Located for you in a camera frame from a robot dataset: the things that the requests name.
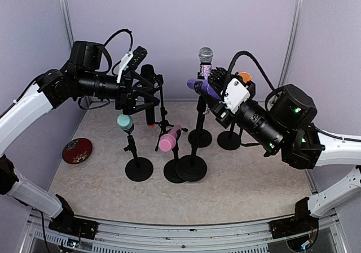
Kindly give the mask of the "orange microphone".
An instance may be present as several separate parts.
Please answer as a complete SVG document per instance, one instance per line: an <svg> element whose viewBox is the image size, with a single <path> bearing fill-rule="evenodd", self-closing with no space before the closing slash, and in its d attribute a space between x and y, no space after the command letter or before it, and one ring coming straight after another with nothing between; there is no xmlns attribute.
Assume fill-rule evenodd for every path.
<svg viewBox="0 0 361 253"><path fill-rule="evenodd" d="M252 76L247 72L238 72L238 76L240 76L244 83L248 83L249 81L252 81Z"/></svg>

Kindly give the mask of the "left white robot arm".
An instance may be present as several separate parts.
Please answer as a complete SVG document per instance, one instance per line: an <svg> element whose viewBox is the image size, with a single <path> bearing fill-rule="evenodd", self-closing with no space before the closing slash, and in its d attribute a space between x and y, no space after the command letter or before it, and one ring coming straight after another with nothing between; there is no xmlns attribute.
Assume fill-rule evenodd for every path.
<svg viewBox="0 0 361 253"><path fill-rule="evenodd" d="M106 58L108 68L113 68L104 44L76 41L61 69L37 76L1 115L1 194L47 214L65 232L75 232L79 221L67 201L28 181L5 152L35 121L69 98L114 100L115 108L125 115L158 106L159 99L151 95L152 84L136 72L146 56L147 50L141 46L129 50L117 65L118 75L111 76L107 71L99 71L102 57Z"/></svg>

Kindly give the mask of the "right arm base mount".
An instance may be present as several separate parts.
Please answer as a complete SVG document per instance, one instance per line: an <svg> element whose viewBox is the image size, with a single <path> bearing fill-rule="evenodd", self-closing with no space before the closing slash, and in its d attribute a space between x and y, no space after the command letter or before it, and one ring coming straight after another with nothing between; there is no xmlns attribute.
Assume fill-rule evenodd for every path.
<svg viewBox="0 0 361 253"><path fill-rule="evenodd" d="M294 217L287 217L269 222L273 239L310 232L312 229L317 229L318 226L319 220L313 217L301 220L296 220Z"/></svg>

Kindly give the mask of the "pink mic round stand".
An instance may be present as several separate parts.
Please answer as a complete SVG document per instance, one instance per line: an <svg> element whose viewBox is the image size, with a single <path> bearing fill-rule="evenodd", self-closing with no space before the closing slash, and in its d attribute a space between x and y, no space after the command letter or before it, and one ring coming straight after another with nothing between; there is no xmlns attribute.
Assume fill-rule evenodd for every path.
<svg viewBox="0 0 361 253"><path fill-rule="evenodd" d="M180 176L177 174L177 171L176 171L177 164L179 161L178 151L179 151L179 147L178 147L178 145L176 145L172 149L174 158L172 160L168 161L163 168L164 177L169 182L174 183L174 184L181 184L181 183L185 182L185 180L180 178Z"/></svg>

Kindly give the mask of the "purple microphone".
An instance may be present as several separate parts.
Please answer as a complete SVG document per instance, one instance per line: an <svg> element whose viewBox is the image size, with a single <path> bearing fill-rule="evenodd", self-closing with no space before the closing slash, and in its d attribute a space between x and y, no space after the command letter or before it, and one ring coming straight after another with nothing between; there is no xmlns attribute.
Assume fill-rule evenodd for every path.
<svg viewBox="0 0 361 253"><path fill-rule="evenodd" d="M206 80L189 79L187 81L187 87L194 90L197 94L201 94L201 92L203 92L215 99L216 101L221 100L219 94L208 84Z"/></svg>

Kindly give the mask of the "orange mic round stand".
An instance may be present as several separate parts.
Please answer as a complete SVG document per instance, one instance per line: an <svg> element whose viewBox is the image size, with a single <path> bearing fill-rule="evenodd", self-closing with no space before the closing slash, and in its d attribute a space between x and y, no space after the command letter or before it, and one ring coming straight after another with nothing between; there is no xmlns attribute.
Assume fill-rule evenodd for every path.
<svg viewBox="0 0 361 253"><path fill-rule="evenodd" d="M217 144L222 149L233 151L241 146L240 136L234 132L235 123L232 123L229 130L220 133L217 137Z"/></svg>

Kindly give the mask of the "pink microphone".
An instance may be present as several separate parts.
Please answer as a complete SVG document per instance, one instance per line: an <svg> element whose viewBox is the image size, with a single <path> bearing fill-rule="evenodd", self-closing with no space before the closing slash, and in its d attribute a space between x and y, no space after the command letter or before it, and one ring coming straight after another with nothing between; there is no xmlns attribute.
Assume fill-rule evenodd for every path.
<svg viewBox="0 0 361 253"><path fill-rule="evenodd" d="M175 148L180 137L182 127L180 125L173 126L166 134L164 134L159 141L159 148L163 152L169 152Z"/></svg>

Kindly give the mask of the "teal mic round stand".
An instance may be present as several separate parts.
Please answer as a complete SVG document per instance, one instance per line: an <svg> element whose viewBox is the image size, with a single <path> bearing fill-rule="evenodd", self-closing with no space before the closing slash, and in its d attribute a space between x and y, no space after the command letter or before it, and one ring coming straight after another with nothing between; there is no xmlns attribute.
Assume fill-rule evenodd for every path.
<svg viewBox="0 0 361 253"><path fill-rule="evenodd" d="M135 182L142 182L149 179L153 174L153 164L149 159L138 156L132 134L128 134L127 141L128 145L124 148L124 151L130 151L133 158L126 164L126 176Z"/></svg>

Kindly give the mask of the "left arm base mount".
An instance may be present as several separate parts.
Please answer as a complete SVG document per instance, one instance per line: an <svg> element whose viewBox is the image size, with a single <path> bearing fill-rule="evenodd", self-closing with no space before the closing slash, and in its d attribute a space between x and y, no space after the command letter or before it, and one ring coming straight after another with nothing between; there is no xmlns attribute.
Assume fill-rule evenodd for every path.
<svg viewBox="0 0 361 253"><path fill-rule="evenodd" d="M55 219L51 219L49 229L78 238L94 240L98 229L98 223L96 221L74 217L71 219L70 224L66 225L61 224Z"/></svg>

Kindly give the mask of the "teal microphone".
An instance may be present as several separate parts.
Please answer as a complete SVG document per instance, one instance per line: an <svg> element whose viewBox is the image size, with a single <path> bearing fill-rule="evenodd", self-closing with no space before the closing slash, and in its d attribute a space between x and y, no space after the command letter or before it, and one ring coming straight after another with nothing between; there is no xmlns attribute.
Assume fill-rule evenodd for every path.
<svg viewBox="0 0 361 253"><path fill-rule="evenodd" d="M120 114L117 118L118 126L126 133L131 134L134 130L133 119L130 115Z"/></svg>

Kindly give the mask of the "purple mic round stand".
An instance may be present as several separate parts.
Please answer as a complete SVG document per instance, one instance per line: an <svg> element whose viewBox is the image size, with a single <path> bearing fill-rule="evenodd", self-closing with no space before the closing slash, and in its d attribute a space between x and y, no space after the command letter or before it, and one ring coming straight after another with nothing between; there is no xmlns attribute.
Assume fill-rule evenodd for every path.
<svg viewBox="0 0 361 253"><path fill-rule="evenodd" d="M193 143L191 144L191 154L185 155L180 158L176 166L176 173L178 176L188 182L197 182L202 180L207 172L207 164L201 157L197 156L197 150L199 148L200 134L203 129L203 113L206 109L206 103L202 96L199 96L197 103L197 123L195 136L193 137Z"/></svg>

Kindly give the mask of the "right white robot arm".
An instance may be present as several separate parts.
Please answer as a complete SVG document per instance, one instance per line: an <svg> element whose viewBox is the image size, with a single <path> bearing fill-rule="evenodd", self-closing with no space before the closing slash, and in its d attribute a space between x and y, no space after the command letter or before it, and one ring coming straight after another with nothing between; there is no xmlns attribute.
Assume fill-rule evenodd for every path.
<svg viewBox="0 0 361 253"><path fill-rule="evenodd" d="M271 108L253 100L255 84L244 82L224 68L216 68L206 80L188 81L188 87L201 95L217 122L224 128L237 124L265 150L265 157L281 154L283 162L296 169L313 169L332 164L352 165L345 178L317 195L295 205L289 228L303 231L311 218L320 218L330 209L360 190L360 136L332 134L317 128L313 119L315 103L293 84L274 89Z"/></svg>

